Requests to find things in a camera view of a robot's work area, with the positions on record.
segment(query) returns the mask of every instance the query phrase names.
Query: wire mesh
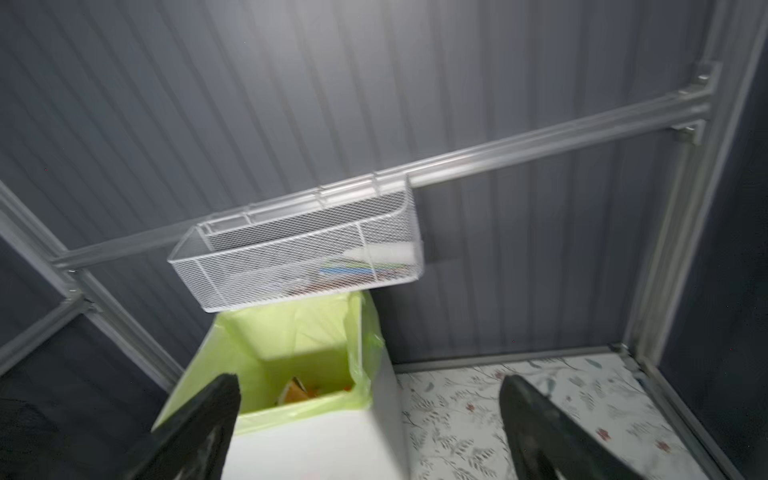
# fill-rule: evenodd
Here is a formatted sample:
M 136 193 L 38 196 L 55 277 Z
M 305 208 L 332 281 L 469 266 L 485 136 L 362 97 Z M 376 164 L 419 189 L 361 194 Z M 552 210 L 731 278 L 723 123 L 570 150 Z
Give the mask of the wire mesh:
M 243 212 L 232 224 L 196 225 L 168 259 L 207 312 L 405 283 L 423 271 L 407 182 L 261 223 Z

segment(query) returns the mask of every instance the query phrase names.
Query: white mesh basket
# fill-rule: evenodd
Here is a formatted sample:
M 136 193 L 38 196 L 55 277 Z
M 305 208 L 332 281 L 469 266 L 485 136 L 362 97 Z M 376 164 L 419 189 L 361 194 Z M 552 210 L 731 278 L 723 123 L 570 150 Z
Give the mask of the white mesh basket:
M 171 252 L 206 312 L 410 282 L 424 268 L 407 181 L 353 202 L 254 217 L 244 210 L 199 223 Z

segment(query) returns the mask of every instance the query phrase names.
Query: floral floor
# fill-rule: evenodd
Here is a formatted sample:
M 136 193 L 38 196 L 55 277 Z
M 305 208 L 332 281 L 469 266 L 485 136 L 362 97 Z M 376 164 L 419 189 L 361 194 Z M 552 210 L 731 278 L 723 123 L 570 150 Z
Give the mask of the floral floor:
M 498 390 L 524 376 L 585 431 L 645 478 L 706 479 L 614 353 L 398 376 L 414 480 L 517 478 Z

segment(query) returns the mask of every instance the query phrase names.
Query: yellow-green plastic bag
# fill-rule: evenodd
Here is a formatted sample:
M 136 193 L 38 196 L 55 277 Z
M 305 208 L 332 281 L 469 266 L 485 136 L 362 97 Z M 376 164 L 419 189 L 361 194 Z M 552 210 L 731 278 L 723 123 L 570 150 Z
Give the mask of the yellow-green plastic bag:
M 234 373 L 242 401 L 234 435 L 372 402 L 384 341 L 368 292 L 316 296 L 217 315 L 153 428 L 221 373 Z M 297 377 L 320 396 L 275 406 Z

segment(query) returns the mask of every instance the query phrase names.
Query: wire basket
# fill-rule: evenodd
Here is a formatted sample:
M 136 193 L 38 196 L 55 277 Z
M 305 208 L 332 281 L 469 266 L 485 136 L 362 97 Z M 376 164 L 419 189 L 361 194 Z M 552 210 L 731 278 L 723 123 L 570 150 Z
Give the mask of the wire basket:
M 418 279 L 413 194 L 395 190 L 256 221 L 243 212 L 192 227 L 168 262 L 206 312 Z

